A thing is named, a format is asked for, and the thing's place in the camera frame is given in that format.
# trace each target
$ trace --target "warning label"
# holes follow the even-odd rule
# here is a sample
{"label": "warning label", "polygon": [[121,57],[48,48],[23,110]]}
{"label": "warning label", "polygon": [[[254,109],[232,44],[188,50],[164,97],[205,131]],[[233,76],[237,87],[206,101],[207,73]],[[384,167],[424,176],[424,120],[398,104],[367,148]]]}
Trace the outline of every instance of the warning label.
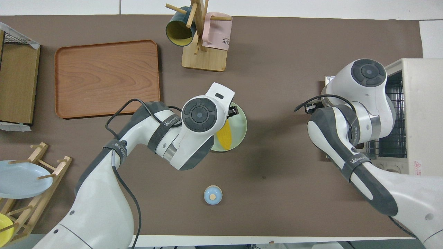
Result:
{"label": "warning label", "polygon": [[415,175],[421,175],[421,164],[417,161],[414,161],[414,171],[415,171]]}

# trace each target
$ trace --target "pink mug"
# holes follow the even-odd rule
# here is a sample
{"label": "pink mug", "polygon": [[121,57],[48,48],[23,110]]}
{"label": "pink mug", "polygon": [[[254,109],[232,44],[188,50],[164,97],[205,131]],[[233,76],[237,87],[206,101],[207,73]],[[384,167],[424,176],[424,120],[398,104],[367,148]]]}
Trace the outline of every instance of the pink mug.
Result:
{"label": "pink mug", "polygon": [[232,17],[219,12],[209,12],[205,16],[205,26],[203,27],[203,47],[211,47],[222,50],[229,50],[229,39],[231,38],[231,21],[214,21],[212,16]]}

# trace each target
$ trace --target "brown tabletop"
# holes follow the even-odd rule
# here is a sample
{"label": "brown tabletop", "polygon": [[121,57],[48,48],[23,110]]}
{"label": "brown tabletop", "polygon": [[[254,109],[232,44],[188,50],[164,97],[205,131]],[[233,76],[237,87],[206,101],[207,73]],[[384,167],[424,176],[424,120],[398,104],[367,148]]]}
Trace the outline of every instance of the brown tabletop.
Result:
{"label": "brown tabletop", "polygon": [[[196,168],[177,171],[144,146],[120,168],[138,198],[142,234],[406,237],[375,211],[310,141],[309,115],[293,109],[318,95],[324,76],[358,58],[388,65],[421,58],[418,21],[234,17],[222,73],[181,66],[182,48],[170,43],[171,16],[2,16],[41,47],[32,132],[0,131],[0,160],[27,158],[30,144],[50,145],[45,161],[74,161],[33,233],[47,233],[68,212],[74,186],[111,139],[109,117],[64,120],[54,111],[54,54],[60,47],[151,39],[159,48],[161,100],[183,106],[212,82],[236,95],[248,132],[234,150],[210,153]],[[118,117],[118,130],[129,120]],[[209,185],[222,201],[206,204]],[[129,199],[133,213],[135,206]]]}

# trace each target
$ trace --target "white robotic arm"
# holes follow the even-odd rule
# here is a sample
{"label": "white robotic arm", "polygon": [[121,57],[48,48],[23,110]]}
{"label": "white robotic arm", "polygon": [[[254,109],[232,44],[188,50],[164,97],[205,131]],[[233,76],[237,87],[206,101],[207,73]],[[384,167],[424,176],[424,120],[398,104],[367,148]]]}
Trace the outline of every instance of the white robotic arm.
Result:
{"label": "white robotic arm", "polygon": [[307,124],[309,137],[374,208],[410,229],[427,249],[441,248],[443,178],[381,170],[354,147],[392,130],[395,112],[385,84],[386,71],[376,61],[347,65],[323,93],[345,97],[355,112],[342,100],[323,98],[326,107],[315,110]]}
{"label": "white robotic arm", "polygon": [[208,154],[213,135],[230,116],[233,97],[233,91],[213,83],[206,95],[184,105],[181,118],[162,102],[141,106],[83,173],[69,213],[34,248],[128,248],[134,221],[113,173],[113,152],[118,154],[116,168],[137,144],[146,145],[176,169],[194,168]]}

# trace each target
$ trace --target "brown rectangular tray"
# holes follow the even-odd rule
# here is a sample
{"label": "brown rectangular tray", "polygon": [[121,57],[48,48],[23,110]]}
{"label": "brown rectangular tray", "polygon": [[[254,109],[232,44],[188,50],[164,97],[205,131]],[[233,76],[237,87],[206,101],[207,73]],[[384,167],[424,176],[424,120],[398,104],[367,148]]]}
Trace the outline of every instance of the brown rectangular tray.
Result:
{"label": "brown rectangular tray", "polygon": [[[132,98],[160,100],[155,42],[62,47],[55,53],[55,112],[59,117],[112,115]],[[131,103],[121,113],[133,113],[139,106]]]}

